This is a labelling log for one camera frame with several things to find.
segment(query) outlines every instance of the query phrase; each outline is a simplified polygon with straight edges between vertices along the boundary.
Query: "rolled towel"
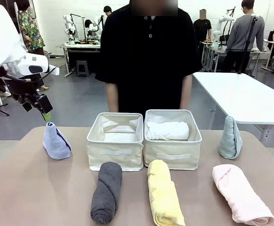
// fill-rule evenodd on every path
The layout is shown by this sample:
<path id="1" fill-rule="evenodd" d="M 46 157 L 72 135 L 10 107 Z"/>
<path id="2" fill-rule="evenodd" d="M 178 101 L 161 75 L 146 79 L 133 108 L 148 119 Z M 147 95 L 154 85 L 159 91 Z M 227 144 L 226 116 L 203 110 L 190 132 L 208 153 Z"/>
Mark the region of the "rolled towel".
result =
<path id="1" fill-rule="evenodd" d="M 148 167 L 148 188 L 154 223 L 157 226 L 185 226 L 174 182 L 162 160 Z"/>
<path id="2" fill-rule="evenodd" d="M 225 159 L 236 159 L 242 149 L 242 138 L 235 120 L 227 116 L 223 136 L 220 142 L 219 153 Z"/>
<path id="3" fill-rule="evenodd" d="M 186 122 L 147 122 L 149 140 L 187 140 L 189 127 Z"/>
<path id="4" fill-rule="evenodd" d="M 71 156 L 70 143 L 52 122 L 46 124 L 43 146 L 53 159 L 61 160 Z"/>
<path id="5" fill-rule="evenodd" d="M 120 165 L 110 161 L 101 165 L 91 204 L 91 218 L 96 223 L 105 225 L 114 218 L 118 209 L 121 181 Z"/>
<path id="6" fill-rule="evenodd" d="M 270 209 L 254 192 L 240 168 L 231 164 L 215 166 L 212 176 L 227 200 L 235 222 L 254 226 L 270 226 L 274 223 Z"/>

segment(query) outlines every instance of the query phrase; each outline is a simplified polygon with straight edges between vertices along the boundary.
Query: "gray sweater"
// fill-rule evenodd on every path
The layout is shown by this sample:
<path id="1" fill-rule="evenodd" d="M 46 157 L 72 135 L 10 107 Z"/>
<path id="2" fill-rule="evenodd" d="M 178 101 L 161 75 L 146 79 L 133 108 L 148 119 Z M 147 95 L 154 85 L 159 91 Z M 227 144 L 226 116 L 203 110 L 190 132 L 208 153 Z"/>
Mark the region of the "gray sweater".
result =
<path id="1" fill-rule="evenodd" d="M 252 19 L 253 18 L 251 17 L 251 15 L 243 15 L 235 21 L 229 36 L 227 51 L 241 51 L 244 49 L 246 45 L 246 40 L 248 39 L 248 35 L 250 32 Z M 264 29 L 265 22 L 264 19 L 260 17 L 255 22 L 248 50 L 253 49 L 255 37 L 258 49 L 263 50 Z"/>

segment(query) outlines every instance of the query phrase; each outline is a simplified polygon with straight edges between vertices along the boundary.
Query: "basket handle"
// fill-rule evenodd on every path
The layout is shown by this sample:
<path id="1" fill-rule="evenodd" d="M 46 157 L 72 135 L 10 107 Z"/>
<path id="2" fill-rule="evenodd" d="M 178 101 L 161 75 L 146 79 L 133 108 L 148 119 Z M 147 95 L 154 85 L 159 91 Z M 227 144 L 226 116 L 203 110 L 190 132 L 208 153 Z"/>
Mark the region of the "basket handle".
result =
<path id="1" fill-rule="evenodd" d="M 166 160 L 178 160 L 178 159 L 189 159 L 190 154 L 168 155 L 168 154 L 157 153 L 156 157 L 160 159 L 166 159 Z"/>
<path id="2" fill-rule="evenodd" d="M 112 155 L 112 156 L 117 156 L 117 155 L 121 155 L 121 154 L 132 154 L 132 151 L 129 149 L 121 149 L 121 150 L 117 150 L 117 151 L 112 151 L 112 150 L 102 150 L 100 151 L 99 154 L 107 154 L 107 155 Z"/>

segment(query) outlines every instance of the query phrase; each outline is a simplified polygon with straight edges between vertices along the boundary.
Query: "pink towel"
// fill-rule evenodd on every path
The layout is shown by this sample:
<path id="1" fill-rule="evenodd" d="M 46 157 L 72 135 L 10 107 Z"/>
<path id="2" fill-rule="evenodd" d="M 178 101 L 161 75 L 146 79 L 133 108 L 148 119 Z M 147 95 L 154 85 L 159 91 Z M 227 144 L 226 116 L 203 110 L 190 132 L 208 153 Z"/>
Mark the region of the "pink towel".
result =
<path id="1" fill-rule="evenodd" d="M 274 223 L 270 209 L 254 192 L 240 168 L 230 164 L 215 166 L 212 176 L 227 200 L 235 222 L 254 226 L 270 226 Z"/>

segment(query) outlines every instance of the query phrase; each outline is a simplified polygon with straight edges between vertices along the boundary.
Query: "dark gray towel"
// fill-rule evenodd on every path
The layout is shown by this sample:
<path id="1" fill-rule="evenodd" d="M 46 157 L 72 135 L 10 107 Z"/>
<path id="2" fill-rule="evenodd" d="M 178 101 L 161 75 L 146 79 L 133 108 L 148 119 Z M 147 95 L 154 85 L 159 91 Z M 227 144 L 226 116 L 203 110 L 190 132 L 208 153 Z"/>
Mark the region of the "dark gray towel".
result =
<path id="1" fill-rule="evenodd" d="M 101 165 L 97 188 L 92 197 L 91 218 L 98 224 L 108 224 L 118 209 L 122 169 L 115 162 Z"/>

